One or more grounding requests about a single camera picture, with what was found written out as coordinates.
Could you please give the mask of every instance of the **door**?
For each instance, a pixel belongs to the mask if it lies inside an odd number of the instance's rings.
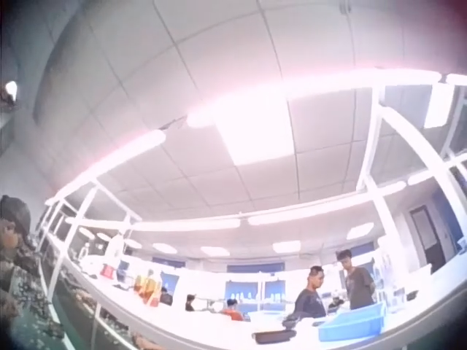
[[[426,206],[412,210],[410,215],[422,242],[426,262],[431,264],[431,273],[433,273],[446,263],[435,225]]]

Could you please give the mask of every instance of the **dark t-shirt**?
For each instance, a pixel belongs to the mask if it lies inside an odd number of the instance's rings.
[[[298,295],[295,302],[294,315],[304,317],[313,317],[315,319],[326,316],[323,302],[317,292],[304,289]]]
[[[350,309],[364,308],[374,303],[371,296],[371,284],[373,279],[365,268],[355,268],[346,278],[347,296],[350,301]]]

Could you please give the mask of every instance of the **red object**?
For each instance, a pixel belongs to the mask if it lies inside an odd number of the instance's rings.
[[[104,267],[102,268],[102,271],[101,271],[101,276],[107,279],[114,279],[114,272],[115,272],[115,269],[112,266],[104,264]]]

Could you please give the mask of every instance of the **man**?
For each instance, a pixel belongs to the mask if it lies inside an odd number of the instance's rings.
[[[298,295],[295,302],[293,315],[300,319],[313,317],[315,319],[326,316],[326,311],[317,293],[324,282],[324,271],[321,266],[313,266],[310,269],[307,285]]]
[[[240,314],[236,307],[239,304],[236,299],[227,300],[227,308],[222,310],[221,313],[227,316],[230,316],[232,321],[243,321],[243,316]]]
[[[192,294],[187,295],[187,302],[185,303],[185,311],[195,311],[195,308],[191,303],[195,300],[195,296]]]
[[[350,301],[350,310],[372,305],[375,286],[370,273],[365,268],[352,265],[352,252],[348,249],[338,253],[337,260],[347,272],[345,285]]]
[[[167,288],[161,288],[161,303],[166,304],[168,306],[172,306],[174,302],[174,298],[167,292]]]

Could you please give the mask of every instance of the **gray t-shirt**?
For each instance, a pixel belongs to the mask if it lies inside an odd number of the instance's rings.
[[[371,296],[373,279],[365,268],[355,268],[351,274],[347,275],[345,282],[351,310],[363,308],[374,303]]]

